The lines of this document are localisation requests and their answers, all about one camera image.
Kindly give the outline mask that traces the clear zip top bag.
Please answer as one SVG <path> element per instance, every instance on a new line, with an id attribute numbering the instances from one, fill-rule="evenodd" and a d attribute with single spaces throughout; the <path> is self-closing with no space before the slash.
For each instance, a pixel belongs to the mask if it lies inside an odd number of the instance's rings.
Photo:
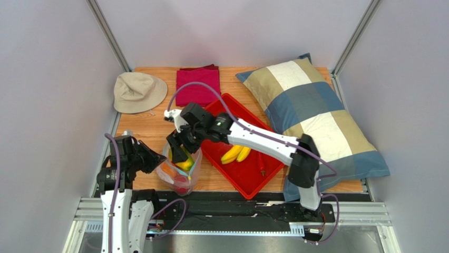
<path id="1" fill-rule="evenodd" d="M 169 146 L 168 143 L 166 143 L 165 146 L 164 146 L 164 148 L 163 148 L 163 155 L 167 157 L 167 159 L 166 159 L 164 162 L 166 162 L 166 163 L 168 163 L 168 164 L 169 164 L 169 161 L 170 161 L 170 160 L 169 160 L 169 155 L 168 155 L 168 153 L 169 153 L 169 148 L 170 148 L 170 146 Z M 179 177 L 179 176 L 185 176 L 185 177 L 188 177 L 188 178 L 189 178 L 190 184 L 191 184 L 191 186 L 192 186 L 192 191 L 193 191 L 193 188 L 194 188 L 194 186 L 197 184 L 197 182 L 198 182 L 198 180 L 199 180 L 199 176 L 200 176 L 201 162 L 202 162 L 202 157 L 203 157 L 202 151 L 201 151 L 201 150 L 198 150 L 196 153 L 192 154 L 192 157 L 193 157 L 195 163 L 194 163 L 192 169 L 191 169 L 189 172 L 185 172 L 185 171 L 183 171 L 183 170 L 177 168 L 176 166 L 173 166 L 173 167 L 174 167 L 174 168 L 178 171 L 178 173 L 179 173 L 179 175 L 178 175 L 177 177 Z M 156 171 L 158 177 L 160 178 L 160 180 L 161 180 L 167 187 L 169 187 L 170 190 L 172 190 L 173 183 L 174 183 L 174 179 L 171 179 L 166 173 L 164 173 L 164 172 L 161 170 L 160 165 L 156 168 L 155 171 Z"/>

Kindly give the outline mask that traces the purple fake eggplant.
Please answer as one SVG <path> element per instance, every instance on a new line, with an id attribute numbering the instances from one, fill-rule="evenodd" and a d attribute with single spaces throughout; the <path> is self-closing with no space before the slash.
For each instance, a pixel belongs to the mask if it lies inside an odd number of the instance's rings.
<path id="1" fill-rule="evenodd" d="M 265 164 L 263 162 L 263 154 L 261 152 L 257 153 L 257 166 L 258 166 L 261 176 L 264 177 L 265 176 Z"/>

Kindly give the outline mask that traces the yellow green fake mango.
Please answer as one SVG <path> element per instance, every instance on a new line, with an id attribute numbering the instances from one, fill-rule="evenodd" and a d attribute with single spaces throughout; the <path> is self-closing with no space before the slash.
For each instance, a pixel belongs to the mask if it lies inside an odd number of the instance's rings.
<path id="1" fill-rule="evenodd" d="M 189 172 L 192 169 L 195 161 L 194 161 L 192 155 L 184 147 L 181 147 L 181 149 L 184 152 L 184 154 L 187 155 L 187 157 L 188 157 L 187 160 L 183 161 L 183 162 L 173 163 L 172 162 L 172 151 L 171 151 L 171 148 L 169 148 L 169 153 L 168 153 L 169 160 L 170 160 L 169 164 L 172 166 L 176 166 L 177 168 L 179 168 L 185 172 Z"/>

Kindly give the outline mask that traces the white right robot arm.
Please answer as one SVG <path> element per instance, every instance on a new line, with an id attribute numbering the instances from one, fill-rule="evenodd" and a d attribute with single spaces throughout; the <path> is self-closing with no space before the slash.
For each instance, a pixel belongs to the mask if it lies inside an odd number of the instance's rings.
<path id="1" fill-rule="evenodd" d="M 320 209 L 317 186 L 320 154 L 312 137 L 277 134 L 237 119 L 229 112 L 213 115 L 193 102 L 182 110 L 166 110 L 164 119 L 175 125 L 167 136 L 173 162 L 185 161 L 184 150 L 193 154 L 205 140 L 248 147 L 289 166 L 288 181 L 298 188 L 301 206 L 310 211 Z"/>

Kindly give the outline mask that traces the yellow fake banana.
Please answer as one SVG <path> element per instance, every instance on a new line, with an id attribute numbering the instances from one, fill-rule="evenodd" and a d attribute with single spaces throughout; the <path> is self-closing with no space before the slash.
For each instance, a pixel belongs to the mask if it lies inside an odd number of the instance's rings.
<path id="1" fill-rule="evenodd" d="M 229 164 L 231 162 L 242 162 L 250 154 L 251 149 L 241 145 L 234 145 L 230 150 L 228 150 L 222 157 L 222 164 Z"/>

